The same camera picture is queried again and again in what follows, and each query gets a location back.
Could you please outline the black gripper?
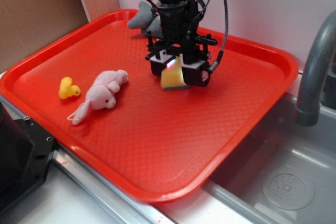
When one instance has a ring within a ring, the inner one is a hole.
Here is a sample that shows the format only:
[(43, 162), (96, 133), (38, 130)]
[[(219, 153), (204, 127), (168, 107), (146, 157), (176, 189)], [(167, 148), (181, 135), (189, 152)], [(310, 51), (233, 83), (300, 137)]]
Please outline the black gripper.
[[(160, 16), (162, 36), (148, 34), (148, 51), (146, 60), (150, 60), (151, 72), (160, 77), (163, 70), (171, 66), (175, 56), (182, 55), (184, 61), (198, 61), (191, 65), (182, 64), (184, 82), (189, 86), (206, 87), (210, 81), (208, 72), (208, 46), (217, 45), (211, 35), (201, 36), (197, 33), (199, 22), (204, 17), (205, 7), (202, 0), (185, 0), (177, 4), (158, 2), (157, 11)], [(173, 57), (161, 59), (161, 52)]]

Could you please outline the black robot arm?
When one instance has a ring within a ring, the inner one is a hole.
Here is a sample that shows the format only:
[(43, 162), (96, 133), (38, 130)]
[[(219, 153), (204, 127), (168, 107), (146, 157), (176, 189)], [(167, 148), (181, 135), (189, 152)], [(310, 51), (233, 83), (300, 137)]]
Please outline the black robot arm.
[(158, 0), (155, 5), (160, 17), (161, 35), (147, 32), (148, 52), (146, 59), (151, 63), (155, 76), (175, 58), (179, 58), (184, 83), (189, 86), (205, 87), (211, 77), (209, 46), (217, 45), (211, 35), (197, 33), (202, 13), (200, 0)]

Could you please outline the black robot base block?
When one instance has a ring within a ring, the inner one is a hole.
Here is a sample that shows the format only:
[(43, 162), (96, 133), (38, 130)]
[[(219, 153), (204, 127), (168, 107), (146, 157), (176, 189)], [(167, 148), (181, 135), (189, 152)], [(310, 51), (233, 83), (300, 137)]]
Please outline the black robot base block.
[(46, 180), (56, 141), (30, 118), (14, 120), (1, 104), (1, 213)]

